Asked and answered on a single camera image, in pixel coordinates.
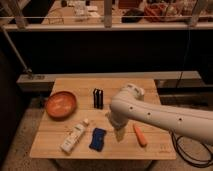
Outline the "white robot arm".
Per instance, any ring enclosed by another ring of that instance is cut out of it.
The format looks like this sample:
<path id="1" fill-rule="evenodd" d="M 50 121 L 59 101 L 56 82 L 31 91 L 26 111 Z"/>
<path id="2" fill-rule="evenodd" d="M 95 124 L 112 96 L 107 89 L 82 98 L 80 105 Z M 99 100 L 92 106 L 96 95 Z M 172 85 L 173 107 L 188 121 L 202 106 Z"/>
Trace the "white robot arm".
<path id="1" fill-rule="evenodd" d="M 212 111 L 151 104 L 142 98 L 143 89 L 134 84 L 112 97 L 108 119 L 116 130 L 135 120 L 213 145 Z"/>

